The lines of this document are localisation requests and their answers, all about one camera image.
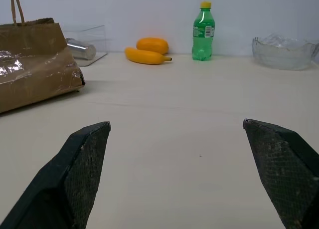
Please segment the shiny metal cup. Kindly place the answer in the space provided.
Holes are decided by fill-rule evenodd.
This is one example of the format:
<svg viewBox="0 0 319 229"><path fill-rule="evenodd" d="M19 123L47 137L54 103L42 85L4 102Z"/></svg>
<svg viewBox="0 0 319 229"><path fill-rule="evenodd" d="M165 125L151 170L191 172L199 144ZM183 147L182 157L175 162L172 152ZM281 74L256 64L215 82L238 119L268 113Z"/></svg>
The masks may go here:
<svg viewBox="0 0 319 229"><path fill-rule="evenodd" d="M65 40L74 58L92 60L96 56L94 45L73 38L66 38Z"/></svg>

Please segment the green plastic soda bottle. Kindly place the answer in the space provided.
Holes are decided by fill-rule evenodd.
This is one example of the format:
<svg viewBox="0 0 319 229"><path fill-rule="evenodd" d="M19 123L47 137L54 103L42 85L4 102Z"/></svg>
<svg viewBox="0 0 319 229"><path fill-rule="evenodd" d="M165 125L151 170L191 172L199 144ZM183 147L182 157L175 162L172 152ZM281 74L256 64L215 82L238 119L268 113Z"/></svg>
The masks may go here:
<svg viewBox="0 0 319 229"><path fill-rule="evenodd" d="M193 60L209 61L212 58L214 31L215 20L211 14L211 2L203 1L200 13L193 23Z"/></svg>

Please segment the yellow banana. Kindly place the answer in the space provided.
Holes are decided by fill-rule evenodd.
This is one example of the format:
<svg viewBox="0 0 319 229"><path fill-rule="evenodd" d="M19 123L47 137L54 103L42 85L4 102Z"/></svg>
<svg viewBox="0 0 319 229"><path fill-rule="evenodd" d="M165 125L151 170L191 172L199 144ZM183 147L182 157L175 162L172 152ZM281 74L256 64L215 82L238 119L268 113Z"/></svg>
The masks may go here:
<svg viewBox="0 0 319 229"><path fill-rule="evenodd" d="M140 63L140 64L148 64L148 65L160 65L165 62L171 62L171 57L166 57L160 53L147 51L147 50L139 50L131 47L127 47L124 50L125 56L129 61Z"/></svg>

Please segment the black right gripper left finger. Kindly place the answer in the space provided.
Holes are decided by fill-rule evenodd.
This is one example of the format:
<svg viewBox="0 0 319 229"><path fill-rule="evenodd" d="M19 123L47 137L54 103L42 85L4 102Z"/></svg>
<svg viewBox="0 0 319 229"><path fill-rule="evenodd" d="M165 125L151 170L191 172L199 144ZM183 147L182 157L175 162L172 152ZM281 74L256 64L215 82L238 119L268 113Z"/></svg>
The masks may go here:
<svg viewBox="0 0 319 229"><path fill-rule="evenodd" d="M110 122L100 122L71 134L35 175L0 229L86 229L110 131Z"/></svg>

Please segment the clear acrylic box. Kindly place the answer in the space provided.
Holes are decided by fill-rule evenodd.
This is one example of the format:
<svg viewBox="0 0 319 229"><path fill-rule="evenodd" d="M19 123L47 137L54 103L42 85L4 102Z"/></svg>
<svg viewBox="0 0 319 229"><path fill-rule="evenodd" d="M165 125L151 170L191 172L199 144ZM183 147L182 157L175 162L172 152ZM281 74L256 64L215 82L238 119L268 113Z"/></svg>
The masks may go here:
<svg viewBox="0 0 319 229"><path fill-rule="evenodd" d="M92 60L74 58L78 66L87 67L108 54L105 26L62 25L63 35L95 46L96 56Z"/></svg>

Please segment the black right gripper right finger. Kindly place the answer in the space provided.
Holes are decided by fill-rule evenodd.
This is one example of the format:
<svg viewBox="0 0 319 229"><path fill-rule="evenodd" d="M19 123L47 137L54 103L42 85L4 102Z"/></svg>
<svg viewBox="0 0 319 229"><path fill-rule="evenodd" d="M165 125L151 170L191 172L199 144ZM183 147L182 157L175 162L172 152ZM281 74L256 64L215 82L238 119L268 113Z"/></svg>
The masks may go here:
<svg viewBox="0 0 319 229"><path fill-rule="evenodd" d="M243 121L258 174L285 229L319 229L319 154L296 132Z"/></svg>

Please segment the brown paper bag with handles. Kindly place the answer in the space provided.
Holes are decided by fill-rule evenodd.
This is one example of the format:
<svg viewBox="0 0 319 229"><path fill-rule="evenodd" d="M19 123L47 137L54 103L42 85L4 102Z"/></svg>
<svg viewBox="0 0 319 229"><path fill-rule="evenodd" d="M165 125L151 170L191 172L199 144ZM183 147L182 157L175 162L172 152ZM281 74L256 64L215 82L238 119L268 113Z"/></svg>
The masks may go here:
<svg viewBox="0 0 319 229"><path fill-rule="evenodd" d="M13 22L0 25L0 114L82 88L60 25L25 21L20 1L10 4Z"/></svg>

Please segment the orange mango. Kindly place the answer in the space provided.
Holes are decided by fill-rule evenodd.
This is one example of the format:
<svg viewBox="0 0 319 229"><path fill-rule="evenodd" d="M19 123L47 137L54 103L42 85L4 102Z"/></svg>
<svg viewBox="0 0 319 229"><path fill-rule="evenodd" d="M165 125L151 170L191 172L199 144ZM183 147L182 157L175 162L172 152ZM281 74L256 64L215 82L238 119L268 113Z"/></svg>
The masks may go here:
<svg viewBox="0 0 319 229"><path fill-rule="evenodd" d="M169 45L167 41L154 37L139 39L136 43L136 48L139 50L153 51L160 54L167 54L169 51Z"/></svg>

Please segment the clear glass bowl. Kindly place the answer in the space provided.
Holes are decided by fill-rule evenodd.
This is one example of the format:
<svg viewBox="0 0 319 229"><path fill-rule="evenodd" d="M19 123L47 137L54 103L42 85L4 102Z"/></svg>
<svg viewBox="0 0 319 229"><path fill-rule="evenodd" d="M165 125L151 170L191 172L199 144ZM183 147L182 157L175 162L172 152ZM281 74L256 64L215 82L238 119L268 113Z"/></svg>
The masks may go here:
<svg viewBox="0 0 319 229"><path fill-rule="evenodd" d="M254 61L280 70L304 70L319 54L319 40L298 40L271 34L252 39Z"/></svg>

